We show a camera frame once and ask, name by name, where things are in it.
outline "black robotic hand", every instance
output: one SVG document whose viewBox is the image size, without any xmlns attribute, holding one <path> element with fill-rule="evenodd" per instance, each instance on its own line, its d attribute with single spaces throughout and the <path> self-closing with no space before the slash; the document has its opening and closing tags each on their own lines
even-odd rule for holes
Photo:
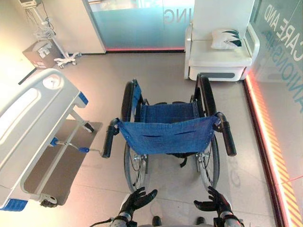
<svg viewBox="0 0 303 227">
<path fill-rule="evenodd" d="M 145 188 L 142 187 L 135 191 L 133 194 L 131 194 L 126 200 L 126 202 L 122 205 L 119 214 L 122 212 L 126 212 L 133 218 L 134 211 L 150 203 L 158 193 L 158 190 L 155 189 L 151 193 L 146 195 L 146 192 L 143 192 L 144 190 Z"/>
<path fill-rule="evenodd" d="M 209 199 L 212 201 L 199 202 L 195 200 L 195 206 L 202 211 L 217 211 L 218 216 L 220 216 L 220 214 L 224 211 L 228 211 L 233 214 L 232 208 L 225 197 L 211 186 L 209 186 L 208 189 L 208 193 L 211 194 Z"/>
</svg>

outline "bed caster wheel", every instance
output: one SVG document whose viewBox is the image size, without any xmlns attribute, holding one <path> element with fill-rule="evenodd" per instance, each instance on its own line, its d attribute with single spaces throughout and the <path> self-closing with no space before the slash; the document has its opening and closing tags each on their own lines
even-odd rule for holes
<svg viewBox="0 0 303 227">
<path fill-rule="evenodd" d="M 94 128 L 93 128 L 93 126 L 91 126 L 91 124 L 90 123 L 86 123 L 85 125 L 84 125 L 84 128 L 85 128 L 85 130 L 87 130 L 88 132 L 90 132 L 90 133 L 93 133 L 94 132 Z"/>
<path fill-rule="evenodd" d="M 53 196 L 46 196 L 46 198 L 40 203 L 40 206 L 43 207 L 56 207 L 58 205 L 57 199 Z"/>
</svg>

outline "wire basket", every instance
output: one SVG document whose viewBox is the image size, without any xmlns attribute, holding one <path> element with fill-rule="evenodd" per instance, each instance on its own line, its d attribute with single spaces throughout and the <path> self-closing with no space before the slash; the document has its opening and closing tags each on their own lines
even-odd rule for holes
<svg viewBox="0 0 303 227">
<path fill-rule="evenodd" d="M 44 27 L 39 32 L 34 33 L 38 40 L 52 39 L 56 34 L 50 27 Z"/>
</svg>

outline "glass wall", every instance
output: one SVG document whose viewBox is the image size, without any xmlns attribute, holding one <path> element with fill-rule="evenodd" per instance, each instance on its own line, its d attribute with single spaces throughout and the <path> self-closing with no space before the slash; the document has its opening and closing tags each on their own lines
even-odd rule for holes
<svg viewBox="0 0 303 227">
<path fill-rule="evenodd" d="M 286 226 L 303 226 L 303 2 L 255 0 L 260 52 L 247 83 Z"/>
<path fill-rule="evenodd" d="M 106 49 L 182 50 L 194 0 L 88 0 Z"/>
</svg>

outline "white pillow with black pattern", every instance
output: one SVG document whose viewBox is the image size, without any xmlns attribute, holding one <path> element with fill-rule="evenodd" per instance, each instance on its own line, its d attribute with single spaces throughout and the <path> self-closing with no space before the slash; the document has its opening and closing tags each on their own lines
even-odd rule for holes
<svg viewBox="0 0 303 227">
<path fill-rule="evenodd" d="M 232 29 L 218 29 L 212 32 L 212 48 L 216 50 L 234 50 L 242 46 L 239 32 Z"/>
</svg>

